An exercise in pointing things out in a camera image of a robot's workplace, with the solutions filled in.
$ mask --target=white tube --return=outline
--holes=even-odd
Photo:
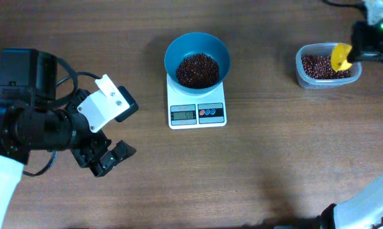
[[[16,185],[22,178],[23,169],[22,163],[0,156],[0,228]]]
[[[336,229],[370,229],[383,217],[383,174],[354,198],[334,209]]]

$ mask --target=plastic container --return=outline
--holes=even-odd
[[[325,89],[325,88],[334,88],[339,87],[348,83],[352,83],[358,80],[359,76],[362,72],[361,63],[354,63],[351,70],[351,77],[345,79],[337,79],[337,80],[316,80],[309,77],[305,70],[303,69],[302,64],[302,55],[317,55],[317,56],[326,56],[331,55],[334,47],[336,47],[338,43],[321,43],[321,44],[313,44],[306,45],[299,50],[296,55],[296,78],[298,79],[299,85],[304,89]]]
[[[200,53],[206,54],[217,62],[219,78],[216,84],[203,89],[181,85],[176,78],[176,69],[185,58]],[[178,37],[169,45],[165,54],[165,68],[173,81],[172,86],[186,95],[203,95],[214,90],[227,76],[230,65],[230,53],[224,43],[215,36],[203,32],[191,32]]]

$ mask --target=yellow object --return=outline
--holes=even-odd
[[[334,71],[345,71],[350,69],[352,64],[348,63],[347,56],[352,49],[351,45],[338,44],[331,53],[331,67]]]

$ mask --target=kitchen scale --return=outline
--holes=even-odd
[[[175,82],[167,75],[167,113],[171,129],[223,127],[226,125],[223,82],[202,95],[186,94],[174,84]]]

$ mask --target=wooden table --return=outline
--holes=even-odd
[[[355,10],[314,0],[0,1],[0,50],[32,47],[77,71],[108,73],[140,107],[103,129],[135,156],[94,178],[60,153],[45,175],[23,177],[4,228],[253,225],[315,216],[351,198],[383,172],[383,65],[364,63],[344,87],[304,90],[295,54],[306,44],[348,43],[356,20]],[[230,50],[223,128],[167,124],[164,53],[191,31]],[[79,85],[97,88],[85,76]],[[25,169],[49,157],[32,152]]]

